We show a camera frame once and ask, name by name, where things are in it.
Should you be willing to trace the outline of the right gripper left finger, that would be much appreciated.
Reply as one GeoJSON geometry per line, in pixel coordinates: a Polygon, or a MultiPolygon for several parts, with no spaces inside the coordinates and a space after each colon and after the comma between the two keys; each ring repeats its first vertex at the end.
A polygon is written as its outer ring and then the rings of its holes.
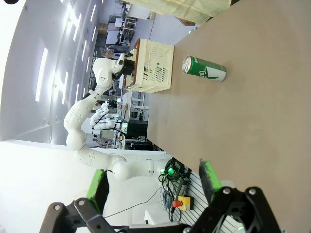
{"type": "Polygon", "coordinates": [[[41,233],[75,233],[86,227],[91,233],[114,233],[115,229],[103,217],[109,194],[107,171],[96,170],[85,198],[65,206],[54,202],[47,208],[41,233]]]}

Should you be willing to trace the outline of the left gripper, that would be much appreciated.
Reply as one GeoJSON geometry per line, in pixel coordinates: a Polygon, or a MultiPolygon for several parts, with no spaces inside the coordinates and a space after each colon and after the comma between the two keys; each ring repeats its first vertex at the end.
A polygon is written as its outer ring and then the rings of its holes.
{"type": "Polygon", "coordinates": [[[132,75],[134,70],[135,70],[135,62],[132,60],[124,60],[124,66],[121,69],[121,74],[132,75]]]}

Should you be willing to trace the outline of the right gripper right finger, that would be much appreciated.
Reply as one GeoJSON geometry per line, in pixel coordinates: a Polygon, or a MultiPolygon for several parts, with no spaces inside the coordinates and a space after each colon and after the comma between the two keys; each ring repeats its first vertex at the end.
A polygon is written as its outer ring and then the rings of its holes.
{"type": "Polygon", "coordinates": [[[239,191],[223,186],[211,162],[201,159],[199,176],[208,207],[190,227],[190,233],[218,233],[230,216],[246,233],[279,233],[281,229],[263,193],[256,186],[239,191]]]}

